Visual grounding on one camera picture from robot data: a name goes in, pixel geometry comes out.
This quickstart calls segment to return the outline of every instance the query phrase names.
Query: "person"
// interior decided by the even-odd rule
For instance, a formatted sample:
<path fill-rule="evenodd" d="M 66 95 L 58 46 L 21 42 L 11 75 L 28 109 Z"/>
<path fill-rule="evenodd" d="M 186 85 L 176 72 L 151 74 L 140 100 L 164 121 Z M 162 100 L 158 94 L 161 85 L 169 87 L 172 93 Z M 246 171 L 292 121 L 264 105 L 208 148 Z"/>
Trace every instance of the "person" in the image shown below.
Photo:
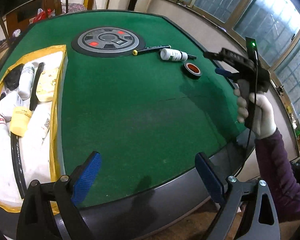
<path fill-rule="evenodd" d="M 234 90 L 238 96 L 238 122 L 244 123 L 248 117 L 247 102 L 240 96 L 239 89 Z M 250 100 L 254 102 L 254 93 Z M 290 164 L 284 148 L 282 135 L 274 122 L 274 111 L 265 95 L 257 93 L 256 105 L 261 108 L 260 133 L 256 134 L 256 157 L 260 176 L 269 186 L 279 222 L 300 219 L 300 161 Z"/>

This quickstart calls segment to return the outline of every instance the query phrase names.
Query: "hand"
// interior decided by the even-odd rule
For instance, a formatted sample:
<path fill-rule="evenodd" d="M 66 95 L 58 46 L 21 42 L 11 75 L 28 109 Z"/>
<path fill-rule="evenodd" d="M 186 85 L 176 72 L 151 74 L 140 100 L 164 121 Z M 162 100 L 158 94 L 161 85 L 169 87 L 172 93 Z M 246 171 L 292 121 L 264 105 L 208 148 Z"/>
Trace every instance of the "hand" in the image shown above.
<path fill-rule="evenodd" d="M 238 106 L 238 122 L 244 123 L 245 119 L 248 117 L 247 102 L 240 96 L 239 89 L 234 90 L 234 95 L 238 97 L 237 106 Z M 251 93 L 249 96 L 251 102 L 254 103 L 254 93 Z M 252 127 L 252 131 L 256 134 L 257 139 L 267 138 L 274 134 L 277 126 L 274 123 L 274 113 L 271 103 L 265 95 L 257 93 L 257 106 L 261 108 L 262 117 L 260 120 L 260 134 L 256 133 L 256 129 Z"/>

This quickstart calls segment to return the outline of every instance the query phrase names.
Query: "red plastic bag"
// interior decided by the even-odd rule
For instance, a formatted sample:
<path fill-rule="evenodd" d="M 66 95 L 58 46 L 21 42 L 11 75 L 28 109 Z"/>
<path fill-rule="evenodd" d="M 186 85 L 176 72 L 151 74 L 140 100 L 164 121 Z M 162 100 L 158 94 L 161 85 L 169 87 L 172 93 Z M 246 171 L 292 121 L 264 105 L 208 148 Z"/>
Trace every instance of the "red plastic bag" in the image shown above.
<path fill-rule="evenodd" d="M 48 15 L 51 13 L 51 9 L 49 8 L 48 9 Z M 41 20 L 44 20 L 46 18 L 46 12 L 43 11 L 41 13 L 39 13 L 33 20 L 34 23 L 38 22 L 38 21 L 41 21 Z"/>

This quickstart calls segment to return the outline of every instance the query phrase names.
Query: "green felt tabletop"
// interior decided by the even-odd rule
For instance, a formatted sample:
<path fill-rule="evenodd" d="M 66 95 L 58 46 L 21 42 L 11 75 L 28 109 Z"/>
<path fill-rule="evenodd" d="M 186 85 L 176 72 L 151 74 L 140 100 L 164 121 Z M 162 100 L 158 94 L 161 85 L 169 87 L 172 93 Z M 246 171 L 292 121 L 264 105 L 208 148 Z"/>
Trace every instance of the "green felt tabletop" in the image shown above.
<path fill-rule="evenodd" d="M 126 28 L 146 46 L 171 45 L 196 55 L 202 77 L 186 77 L 180 62 L 158 53 L 98 58 L 79 54 L 72 39 L 89 28 Z M 155 187 L 211 156 L 245 128 L 236 121 L 236 98 L 215 66 L 186 35 L 161 17 L 129 12 L 90 12 L 36 24 L 6 61 L 51 45 L 67 45 L 61 136 L 66 173 L 91 151 L 102 167 L 82 206 L 92 206 Z"/>

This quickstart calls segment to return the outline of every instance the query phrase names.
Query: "yellow jar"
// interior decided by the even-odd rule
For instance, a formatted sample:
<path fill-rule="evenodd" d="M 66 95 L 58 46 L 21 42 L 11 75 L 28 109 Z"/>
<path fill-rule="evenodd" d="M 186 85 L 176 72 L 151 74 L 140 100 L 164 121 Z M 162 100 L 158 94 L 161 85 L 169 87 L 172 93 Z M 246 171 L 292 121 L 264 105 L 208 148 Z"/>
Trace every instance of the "yellow jar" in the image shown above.
<path fill-rule="evenodd" d="M 13 110 L 10 131 L 18 136 L 24 136 L 28 127 L 28 123 L 32 116 L 32 112 L 23 106 L 18 106 Z"/>

